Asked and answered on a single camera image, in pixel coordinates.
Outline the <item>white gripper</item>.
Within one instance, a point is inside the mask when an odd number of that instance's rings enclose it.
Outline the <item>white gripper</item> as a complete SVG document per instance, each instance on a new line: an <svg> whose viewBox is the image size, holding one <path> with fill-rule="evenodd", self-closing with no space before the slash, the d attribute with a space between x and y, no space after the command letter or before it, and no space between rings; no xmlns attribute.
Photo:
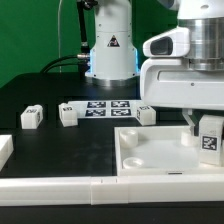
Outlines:
<svg viewBox="0 0 224 224"><path fill-rule="evenodd" d="M140 71L140 96L155 107L183 108L182 115L194 135L192 109L224 110L224 71L191 67L190 31L177 27L143 44L147 60Z"/></svg>

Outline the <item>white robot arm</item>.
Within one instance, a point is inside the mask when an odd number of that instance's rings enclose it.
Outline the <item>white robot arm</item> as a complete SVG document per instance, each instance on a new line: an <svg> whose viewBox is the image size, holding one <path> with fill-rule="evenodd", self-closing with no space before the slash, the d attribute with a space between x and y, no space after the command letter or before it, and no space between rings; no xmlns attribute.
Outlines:
<svg viewBox="0 0 224 224"><path fill-rule="evenodd" d="M157 0L176 10L177 27L144 42L137 62L128 0L94 0L96 42L86 78L99 85L140 79L153 107L224 111L224 0Z"/></svg>

